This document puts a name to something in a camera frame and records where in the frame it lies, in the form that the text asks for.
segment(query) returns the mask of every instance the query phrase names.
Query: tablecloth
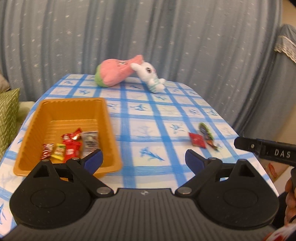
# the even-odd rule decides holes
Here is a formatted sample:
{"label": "tablecloth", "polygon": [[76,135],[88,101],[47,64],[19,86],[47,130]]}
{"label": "tablecloth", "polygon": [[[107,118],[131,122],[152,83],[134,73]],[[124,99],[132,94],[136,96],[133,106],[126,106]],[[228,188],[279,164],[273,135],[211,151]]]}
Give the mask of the tablecloth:
{"label": "tablecloth", "polygon": [[[101,181],[114,191],[125,187],[171,188],[174,192],[194,175],[184,160],[186,150],[193,149],[226,163],[248,159],[277,193],[255,156],[234,147],[237,134],[202,97],[182,83],[167,81],[165,85],[163,92],[154,94],[140,79],[129,77],[118,85],[100,88],[94,75],[69,74],[52,86],[36,102],[0,163],[0,235],[16,225],[9,199],[24,177],[14,175],[12,169],[26,129],[43,99],[106,98],[123,168]],[[218,152],[191,145],[188,132],[196,132],[200,122],[209,127],[219,144]]]}

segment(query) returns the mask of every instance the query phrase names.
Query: plush toy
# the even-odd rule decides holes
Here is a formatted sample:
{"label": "plush toy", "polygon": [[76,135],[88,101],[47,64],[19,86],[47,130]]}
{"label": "plush toy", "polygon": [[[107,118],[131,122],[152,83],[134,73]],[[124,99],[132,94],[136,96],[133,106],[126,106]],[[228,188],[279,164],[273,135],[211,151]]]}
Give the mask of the plush toy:
{"label": "plush toy", "polygon": [[143,56],[137,55],[129,60],[107,59],[96,68],[95,82],[101,87],[110,87],[123,81],[134,70],[131,64],[142,64]]}
{"label": "plush toy", "polygon": [[137,72],[138,76],[147,84],[148,89],[152,93],[164,90],[165,79],[158,78],[155,68],[150,63],[132,63],[131,68]]}

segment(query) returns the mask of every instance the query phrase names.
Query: white plush toy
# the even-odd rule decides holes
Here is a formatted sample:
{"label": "white plush toy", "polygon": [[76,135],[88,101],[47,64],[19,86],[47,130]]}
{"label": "white plush toy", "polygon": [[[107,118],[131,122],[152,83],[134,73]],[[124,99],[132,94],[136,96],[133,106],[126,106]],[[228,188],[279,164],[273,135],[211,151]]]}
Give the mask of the white plush toy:
{"label": "white plush toy", "polygon": [[137,72],[138,76],[147,84],[152,93],[164,90],[165,79],[158,78],[156,70],[151,64],[147,62],[143,62],[141,65],[131,63],[131,68]]}

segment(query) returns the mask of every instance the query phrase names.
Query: green pillow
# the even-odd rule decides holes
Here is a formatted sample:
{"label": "green pillow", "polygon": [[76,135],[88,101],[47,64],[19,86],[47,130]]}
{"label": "green pillow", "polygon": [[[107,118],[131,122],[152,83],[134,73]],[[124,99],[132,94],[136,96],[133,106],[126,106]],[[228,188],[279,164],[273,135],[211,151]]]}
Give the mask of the green pillow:
{"label": "green pillow", "polygon": [[20,89],[0,94],[0,159],[16,136],[18,97]]}

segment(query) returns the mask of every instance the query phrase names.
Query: pink plush toy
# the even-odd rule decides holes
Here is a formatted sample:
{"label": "pink plush toy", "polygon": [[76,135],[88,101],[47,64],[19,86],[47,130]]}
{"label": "pink plush toy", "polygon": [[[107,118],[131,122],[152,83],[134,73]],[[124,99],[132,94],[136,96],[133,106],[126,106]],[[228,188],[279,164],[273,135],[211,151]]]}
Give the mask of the pink plush toy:
{"label": "pink plush toy", "polygon": [[131,63],[142,64],[143,56],[137,55],[129,60],[107,59],[96,68],[95,82],[101,87],[110,87],[123,81],[134,70]]}

